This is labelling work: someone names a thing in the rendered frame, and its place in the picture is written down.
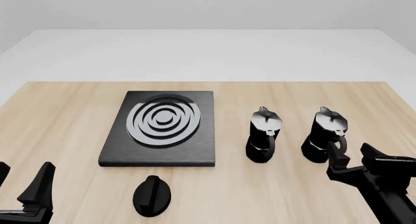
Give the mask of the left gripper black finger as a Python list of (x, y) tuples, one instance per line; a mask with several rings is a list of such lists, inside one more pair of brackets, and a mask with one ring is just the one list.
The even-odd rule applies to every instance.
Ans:
[(23, 211), (39, 211), (43, 208), (52, 211), (54, 174), (55, 166), (51, 162), (45, 162), (30, 185), (17, 198), (23, 205)]
[(4, 183), (8, 173), (10, 172), (10, 167), (4, 162), (0, 162), (0, 186)]

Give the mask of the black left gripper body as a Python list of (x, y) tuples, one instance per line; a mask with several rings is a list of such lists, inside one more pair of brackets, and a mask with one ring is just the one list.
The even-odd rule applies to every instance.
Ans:
[(0, 224), (49, 224), (53, 205), (27, 205), (23, 210), (0, 210)]

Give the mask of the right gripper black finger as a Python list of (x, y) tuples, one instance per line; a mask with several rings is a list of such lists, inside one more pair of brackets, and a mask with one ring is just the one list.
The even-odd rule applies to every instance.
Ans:
[(377, 159), (385, 158), (387, 155), (377, 150), (375, 147), (371, 146), (369, 143), (363, 143), (361, 146), (361, 154), (363, 158), (361, 162), (364, 166), (370, 166), (375, 163)]
[(347, 168), (350, 157), (345, 155), (346, 150), (346, 142), (341, 142), (340, 147), (337, 147), (334, 142), (328, 142), (327, 152), (330, 169), (340, 171)]

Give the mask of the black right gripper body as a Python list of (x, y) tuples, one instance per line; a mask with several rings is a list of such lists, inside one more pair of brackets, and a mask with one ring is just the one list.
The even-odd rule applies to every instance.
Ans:
[(362, 166), (340, 168), (330, 165), (327, 175), (330, 180), (351, 186), (371, 184), (373, 186), (407, 186), (416, 177), (416, 158), (404, 156), (363, 157)]

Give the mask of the black moka pot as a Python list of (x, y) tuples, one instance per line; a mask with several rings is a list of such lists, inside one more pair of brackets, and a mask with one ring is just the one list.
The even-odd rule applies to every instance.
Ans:
[(255, 163), (267, 163), (276, 150), (276, 138), (282, 119), (265, 106), (252, 114), (250, 135), (246, 143), (246, 156)]
[(328, 159), (329, 143), (340, 143), (340, 152), (346, 153), (347, 142), (345, 133), (348, 121), (338, 112), (325, 106), (315, 114), (311, 132), (301, 146), (302, 154), (314, 163), (325, 163)]

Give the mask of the flat black stove plate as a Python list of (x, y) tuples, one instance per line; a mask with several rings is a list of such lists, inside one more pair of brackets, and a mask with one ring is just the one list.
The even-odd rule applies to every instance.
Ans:
[(213, 91), (128, 91), (101, 167), (214, 167)]

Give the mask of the round black stove knob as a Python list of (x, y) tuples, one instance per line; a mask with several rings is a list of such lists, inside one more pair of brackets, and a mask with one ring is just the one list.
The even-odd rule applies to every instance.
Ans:
[(133, 206), (141, 216), (153, 218), (168, 208), (171, 198), (169, 185), (158, 176), (150, 175), (136, 188)]

